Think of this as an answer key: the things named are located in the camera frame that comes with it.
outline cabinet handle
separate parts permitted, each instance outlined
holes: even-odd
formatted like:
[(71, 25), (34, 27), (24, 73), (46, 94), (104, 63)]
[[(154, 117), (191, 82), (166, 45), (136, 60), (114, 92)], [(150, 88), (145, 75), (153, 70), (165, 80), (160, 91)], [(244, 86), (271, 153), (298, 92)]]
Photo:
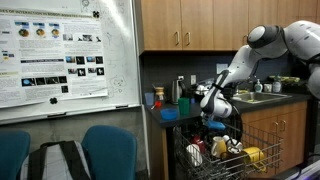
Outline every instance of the cabinet handle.
[(279, 125), (279, 124), (278, 124), (277, 122), (273, 122), (273, 125), (275, 125), (275, 127), (276, 127), (276, 128), (275, 128), (275, 129), (276, 129), (275, 132), (278, 132), (278, 125)]
[(285, 120), (281, 120), (280, 122), (282, 124), (282, 128), (280, 129), (280, 131), (283, 132), (286, 130), (287, 122)]
[(179, 32), (177, 31), (177, 32), (175, 33), (175, 35), (176, 35), (176, 45), (178, 45), (178, 44), (180, 44), (180, 34), (179, 34)]
[(248, 35), (244, 35), (243, 37), (242, 37), (242, 45), (245, 45), (245, 44), (247, 44), (246, 42), (246, 40), (247, 40), (247, 37), (248, 37)]
[(190, 40), (190, 39), (191, 39), (190, 34), (191, 34), (190, 32), (187, 32), (187, 35), (188, 35), (188, 43), (187, 43), (187, 46), (191, 43), (191, 40)]

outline backsplash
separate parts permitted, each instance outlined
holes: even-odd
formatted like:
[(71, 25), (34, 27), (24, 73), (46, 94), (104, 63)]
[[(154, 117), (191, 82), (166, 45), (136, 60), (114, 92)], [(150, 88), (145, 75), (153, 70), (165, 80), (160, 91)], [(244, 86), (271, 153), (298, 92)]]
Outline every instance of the backsplash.
[[(191, 75), (196, 75), (197, 82), (208, 78), (215, 78), (216, 64), (225, 63), (230, 65), (235, 53), (219, 52), (216, 54), (166, 54), (152, 53), (141, 55), (140, 72), (143, 92), (153, 91), (152, 83), (163, 83), (165, 93), (171, 89), (171, 83), (178, 76), (184, 76), (184, 83), (187, 88), (191, 87)], [(290, 76), (294, 59), (290, 55), (284, 55), (278, 59), (261, 60), (259, 62), (256, 76), (262, 82), (268, 76), (280, 74)]]

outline countertop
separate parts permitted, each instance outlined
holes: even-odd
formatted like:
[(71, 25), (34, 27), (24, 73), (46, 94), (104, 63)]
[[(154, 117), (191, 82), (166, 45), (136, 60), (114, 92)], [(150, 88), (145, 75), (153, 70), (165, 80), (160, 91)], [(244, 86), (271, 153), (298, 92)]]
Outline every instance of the countertop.
[[(240, 113), (245, 113), (250, 111), (271, 108), (275, 106), (281, 106), (285, 104), (292, 104), (300, 101), (307, 101), (312, 98), (312, 96), (308, 94), (293, 94), (293, 93), (282, 93), (282, 94), (289, 95), (291, 97), (279, 99), (279, 100), (273, 100), (269, 102), (256, 103), (256, 104), (250, 104), (250, 103), (234, 101), (234, 100), (231, 100), (231, 102), (235, 107), (237, 107)], [(152, 106), (145, 106), (145, 107), (147, 111), (150, 112), (152, 117), (159, 122), (160, 127), (163, 127), (163, 128), (174, 127), (176, 125), (193, 122), (194, 120), (201, 118), (200, 103), (190, 104), (189, 115), (179, 115), (178, 113), (178, 117), (173, 120), (163, 120), (160, 115), (160, 110), (164, 108), (175, 108), (178, 110), (179, 109), (178, 105), (167, 103), (162, 107), (154, 108), (154, 109), (151, 109)]]

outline whiteboard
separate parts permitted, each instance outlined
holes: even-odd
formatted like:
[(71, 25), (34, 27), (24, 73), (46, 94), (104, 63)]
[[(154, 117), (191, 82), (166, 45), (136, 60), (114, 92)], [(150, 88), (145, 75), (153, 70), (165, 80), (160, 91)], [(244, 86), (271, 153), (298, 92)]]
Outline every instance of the whiteboard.
[(140, 106), (138, 56), (131, 0), (3, 0), (1, 9), (92, 15), (99, 12), (103, 30), (108, 96), (50, 100), (0, 109), (0, 124)]

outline dish soap bottle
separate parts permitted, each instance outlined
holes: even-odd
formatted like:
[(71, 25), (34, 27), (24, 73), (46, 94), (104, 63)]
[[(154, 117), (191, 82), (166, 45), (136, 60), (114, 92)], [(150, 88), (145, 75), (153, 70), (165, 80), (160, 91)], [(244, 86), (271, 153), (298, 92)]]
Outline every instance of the dish soap bottle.
[(272, 83), (272, 92), (274, 93), (281, 93), (281, 81), (279, 74), (274, 78), (274, 81)]
[(261, 92), (262, 91), (262, 84), (260, 83), (260, 79), (257, 79), (257, 84), (254, 85), (254, 90), (256, 92)]

